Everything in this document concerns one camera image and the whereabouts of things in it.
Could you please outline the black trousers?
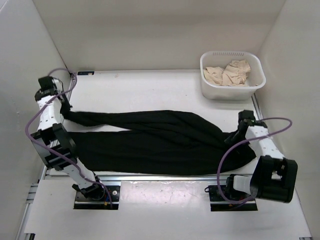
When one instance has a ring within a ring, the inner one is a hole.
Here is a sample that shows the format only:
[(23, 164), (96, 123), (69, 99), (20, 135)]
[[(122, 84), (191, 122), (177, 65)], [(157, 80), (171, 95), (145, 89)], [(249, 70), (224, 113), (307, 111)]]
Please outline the black trousers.
[(227, 153), (229, 133), (192, 112), (70, 111), (64, 118), (85, 127), (119, 128), (70, 133), (80, 161), (91, 171), (201, 176), (239, 169), (256, 157), (248, 146)]

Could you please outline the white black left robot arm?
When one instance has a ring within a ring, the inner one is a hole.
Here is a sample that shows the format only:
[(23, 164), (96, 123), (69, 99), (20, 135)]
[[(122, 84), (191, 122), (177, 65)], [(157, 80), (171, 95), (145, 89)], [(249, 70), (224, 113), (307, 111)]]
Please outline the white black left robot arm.
[(38, 79), (40, 89), (35, 93), (38, 104), (39, 125), (29, 134), (31, 142), (48, 169), (63, 172), (71, 177), (72, 186), (85, 198), (103, 200), (106, 190), (99, 177), (79, 160), (76, 144), (63, 126), (66, 113), (71, 110), (62, 81), (52, 76)]

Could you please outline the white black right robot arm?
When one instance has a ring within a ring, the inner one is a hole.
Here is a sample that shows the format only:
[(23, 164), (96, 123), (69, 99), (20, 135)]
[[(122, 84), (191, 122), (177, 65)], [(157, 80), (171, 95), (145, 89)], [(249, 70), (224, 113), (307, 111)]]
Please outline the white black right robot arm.
[(243, 200), (264, 199), (289, 203), (294, 195), (298, 164), (287, 159), (272, 140), (265, 120), (257, 120), (251, 110), (243, 110), (238, 114), (237, 131), (226, 139), (231, 147), (227, 153), (248, 146), (253, 150), (257, 164), (251, 176), (231, 174), (226, 180), (221, 196), (233, 204), (241, 204)]

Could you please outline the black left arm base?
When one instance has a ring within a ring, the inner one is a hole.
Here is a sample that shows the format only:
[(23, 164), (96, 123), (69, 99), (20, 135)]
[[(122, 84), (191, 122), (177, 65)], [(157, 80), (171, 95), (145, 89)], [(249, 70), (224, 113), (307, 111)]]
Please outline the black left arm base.
[(75, 210), (118, 210), (121, 184), (120, 182), (112, 182), (106, 185), (107, 192), (100, 189), (94, 190), (90, 195), (84, 196), (77, 184), (73, 184), (72, 188), (76, 191), (73, 208)]

